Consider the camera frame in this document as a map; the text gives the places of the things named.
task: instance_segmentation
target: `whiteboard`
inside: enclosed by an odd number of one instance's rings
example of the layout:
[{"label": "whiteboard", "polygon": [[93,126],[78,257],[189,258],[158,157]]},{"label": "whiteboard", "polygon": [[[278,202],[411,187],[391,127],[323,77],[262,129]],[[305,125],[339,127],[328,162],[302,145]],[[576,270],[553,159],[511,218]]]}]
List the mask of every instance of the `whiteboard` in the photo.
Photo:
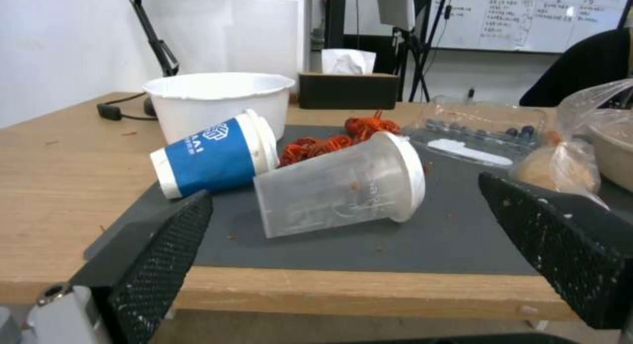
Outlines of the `whiteboard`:
[{"label": "whiteboard", "polygon": [[[439,2],[432,0],[428,34]],[[560,53],[584,38],[616,29],[627,2],[451,0],[450,18],[445,20],[442,12],[432,46]]]}]

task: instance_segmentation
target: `blue paper cup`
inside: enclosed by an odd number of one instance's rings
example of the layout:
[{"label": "blue paper cup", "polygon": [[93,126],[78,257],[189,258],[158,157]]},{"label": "blue paper cup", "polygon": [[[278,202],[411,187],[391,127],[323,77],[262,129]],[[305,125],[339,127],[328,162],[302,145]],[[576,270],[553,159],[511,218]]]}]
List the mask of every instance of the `blue paper cup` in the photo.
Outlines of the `blue paper cup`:
[{"label": "blue paper cup", "polygon": [[149,156],[167,198],[244,186],[275,169],[276,139],[253,110],[176,141]]}]

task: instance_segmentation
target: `bowl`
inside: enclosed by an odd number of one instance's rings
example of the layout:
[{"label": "bowl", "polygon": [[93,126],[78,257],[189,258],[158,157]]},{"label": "bowl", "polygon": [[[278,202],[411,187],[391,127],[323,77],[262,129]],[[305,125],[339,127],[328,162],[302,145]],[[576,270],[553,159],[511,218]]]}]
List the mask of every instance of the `bowl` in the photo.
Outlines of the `bowl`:
[{"label": "bowl", "polygon": [[159,78],[145,83],[167,143],[171,144],[244,112],[264,117],[283,136],[290,88],[280,75],[217,72]]},{"label": "bowl", "polygon": [[633,192],[633,124],[630,121],[589,126],[600,173]]}]

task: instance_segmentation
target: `tissue box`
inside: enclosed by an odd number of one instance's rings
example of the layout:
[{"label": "tissue box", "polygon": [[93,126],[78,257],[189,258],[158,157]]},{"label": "tissue box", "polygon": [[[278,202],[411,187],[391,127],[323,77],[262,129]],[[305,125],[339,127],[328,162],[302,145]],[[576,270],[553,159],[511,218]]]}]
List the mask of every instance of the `tissue box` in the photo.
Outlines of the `tissue box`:
[{"label": "tissue box", "polygon": [[393,109],[398,76],[389,74],[340,75],[301,72],[299,108]]}]

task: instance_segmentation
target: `gray mat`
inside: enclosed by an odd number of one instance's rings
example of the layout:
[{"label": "gray mat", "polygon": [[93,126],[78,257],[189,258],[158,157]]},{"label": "gray mat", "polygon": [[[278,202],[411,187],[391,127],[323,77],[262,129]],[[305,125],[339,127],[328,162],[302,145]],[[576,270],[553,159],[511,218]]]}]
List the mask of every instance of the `gray mat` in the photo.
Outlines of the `gray mat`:
[{"label": "gray mat", "polygon": [[[288,126],[285,145],[339,128]],[[266,239],[252,187],[217,194],[195,265],[318,270],[465,274],[536,274],[514,248],[477,186],[482,171],[500,172],[417,148],[427,165],[427,193],[404,224],[378,220]],[[633,222],[633,197],[606,182],[603,198]],[[152,185],[84,253],[94,256],[127,223],[158,213],[169,202]]]}]

